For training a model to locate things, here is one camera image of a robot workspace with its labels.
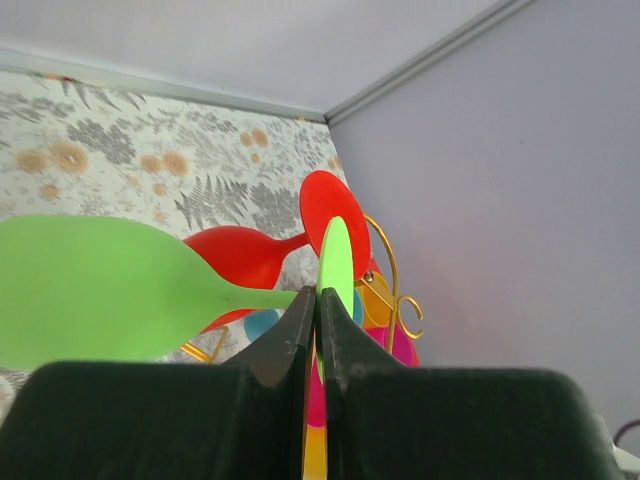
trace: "wall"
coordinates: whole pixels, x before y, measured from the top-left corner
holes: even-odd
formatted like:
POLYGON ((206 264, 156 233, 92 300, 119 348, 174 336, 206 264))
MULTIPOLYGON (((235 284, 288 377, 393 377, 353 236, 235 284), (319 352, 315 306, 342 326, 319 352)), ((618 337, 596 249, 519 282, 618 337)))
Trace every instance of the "wall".
POLYGON ((423 363, 564 371, 611 430, 640 417, 639 49, 638 2, 540 0, 332 129, 423 363))

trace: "gold wire holder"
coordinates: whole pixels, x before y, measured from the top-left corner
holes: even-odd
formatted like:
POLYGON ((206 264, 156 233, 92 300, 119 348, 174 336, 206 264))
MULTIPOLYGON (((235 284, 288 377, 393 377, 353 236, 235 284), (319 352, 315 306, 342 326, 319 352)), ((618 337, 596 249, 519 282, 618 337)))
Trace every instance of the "gold wire holder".
POLYGON ((367 272, 362 279, 358 279, 356 281, 357 286, 364 286, 371 290, 380 300, 382 300, 391 310, 391 316, 389 318, 389 333, 387 335, 387 344, 385 345, 385 349, 387 352, 391 353, 393 351, 393 341, 396 332, 396 324, 400 327, 402 332, 409 338, 417 339, 422 336, 424 333, 423 330, 418 331, 417 333, 412 333, 409 331, 407 326, 400 315, 400 305, 402 302, 409 302, 414 310, 416 311, 416 315, 418 316, 418 320, 422 320, 424 315, 422 314, 422 309, 418 302, 413 297, 409 295, 399 295, 400 285, 398 284, 398 265, 396 263, 396 257, 393 253, 393 249, 391 248, 391 242, 387 238, 387 235, 382 230, 382 227, 376 222, 373 218, 371 218, 366 213, 364 214, 365 220, 373 227, 376 231, 380 240, 384 245, 385 250, 387 251, 387 256, 389 257, 389 264, 391 265, 391 294, 389 294, 388 290, 380 289, 378 290, 375 286, 371 285, 373 281, 373 273, 367 272))
POLYGON ((205 352, 203 352, 198 347, 196 347, 195 345, 192 345, 189 342, 185 343, 182 347, 180 347, 180 350, 182 350, 184 353, 186 353, 190 357, 193 357, 196 360, 201 361, 202 363, 211 364, 211 363, 214 363, 218 358, 218 355, 220 355, 220 352, 222 351, 222 347, 224 346, 224 342, 227 340, 228 335, 229 335, 229 327, 225 325, 224 327, 222 327, 222 335, 220 336, 220 341, 216 345, 216 348, 214 349, 211 356, 207 355, 205 352))

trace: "colorful plastic utensils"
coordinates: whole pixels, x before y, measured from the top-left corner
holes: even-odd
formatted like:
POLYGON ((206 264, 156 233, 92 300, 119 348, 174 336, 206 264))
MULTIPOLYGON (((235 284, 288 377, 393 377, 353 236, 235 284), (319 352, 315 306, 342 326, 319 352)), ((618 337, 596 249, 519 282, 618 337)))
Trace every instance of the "colorful plastic utensils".
POLYGON ((362 306, 362 298, 360 298, 360 294, 358 290, 353 289, 353 321, 356 322, 356 325, 362 327, 362 322, 364 320, 364 307, 362 306))
POLYGON ((334 288, 344 308, 353 318, 353 262, 351 242, 344 220, 334 217, 329 221, 322 241, 318 265, 318 298, 325 288, 334 288))
POLYGON ((327 431, 307 427, 304 446, 304 480, 327 480, 327 431))
POLYGON ((365 274, 371 258, 369 229, 358 201, 338 177, 324 170, 308 175, 300 188, 300 215, 309 243, 317 255, 321 254, 329 221, 341 217, 353 249, 353 278, 365 274))
POLYGON ((0 223, 0 365, 8 368, 154 360, 211 318, 286 308, 295 295, 232 285, 180 240, 126 219, 0 223))
POLYGON ((275 310, 262 310, 244 317, 244 331, 250 342, 260 337, 264 332, 273 327, 280 316, 275 310))
MULTIPOLYGON (((387 343, 388 328, 371 328, 365 331, 376 341, 382 348, 387 343)), ((396 332, 393 337, 393 350, 391 354, 401 363, 408 367, 415 366, 414 356, 412 353, 413 344, 411 339, 407 337, 402 329, 396 325, 396 332)))
POLYGON ((312 427, 323 427, 327 421, 327 406, 324 398, 324 385, 320 378, 317 358, 311 365, 309 381, 309 405, 307 406, 307 423, 312 427))
POLYGON ((365 285, 358 287, 362 292, 365 329, 386 327, 389 325, 389 319, 391 317, 391 308, 389 305, 393 305, 394 303, 393 295, 391 295, 389 285, 384 277, 376 272, 372 272, 371 274, 373 275, 372 281, 369 282, 371 288, 365 285))
MULTIPOLYGON (((235 285, 272 289, 285 257, 307 244, 306 234, 276 240, 253 228, 208 228, 184 240, 218 275, 235 285)), ((205 332, 244 317, 251 310, 237 310, 216 319, 205 332)))

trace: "plastic spoon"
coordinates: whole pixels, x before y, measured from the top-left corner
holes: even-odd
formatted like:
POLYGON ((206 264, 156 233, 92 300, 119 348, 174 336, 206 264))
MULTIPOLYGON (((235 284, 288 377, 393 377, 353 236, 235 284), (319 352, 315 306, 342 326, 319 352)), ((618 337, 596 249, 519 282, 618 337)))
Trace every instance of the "plastic spoon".
MULTIPOLYGON (((276 240, 252 228, 222 226, 203 230, 184 242, 225 280, 243 287, 271 289, 286 256, 307 243, 320 255, 329 220, 341 217, 353 246, 354 278, 364 275, 371 257, 369 230, 357 200, 338 177, 323 170, 308 175, 300 188, 300 215, 305 232, 286 240, 276 240)), ((229 312, 204 331, 248 313, 229 312)))
POLYGON ((110 217, 0 223, 0 365, 151 361, 211 318, 286 308, 295 292, 235 286, 180 240, 110 217))

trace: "green spoon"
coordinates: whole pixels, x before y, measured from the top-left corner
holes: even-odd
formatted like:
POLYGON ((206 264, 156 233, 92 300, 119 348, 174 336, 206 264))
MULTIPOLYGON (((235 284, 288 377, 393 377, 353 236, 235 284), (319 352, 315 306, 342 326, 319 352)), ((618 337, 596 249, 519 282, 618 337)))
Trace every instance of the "green spoon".
POLYGON ((335 288, 344 308, 353 318, 353 256, 349 231, 340 217, 334 217, 324 232, 316 295, 325 288, 335 288))
POLYGON ((220 277, 171 235, 110 217, 0 223, 0 365, 150 361, 239 308, 287 308, 295 292, 220 277))

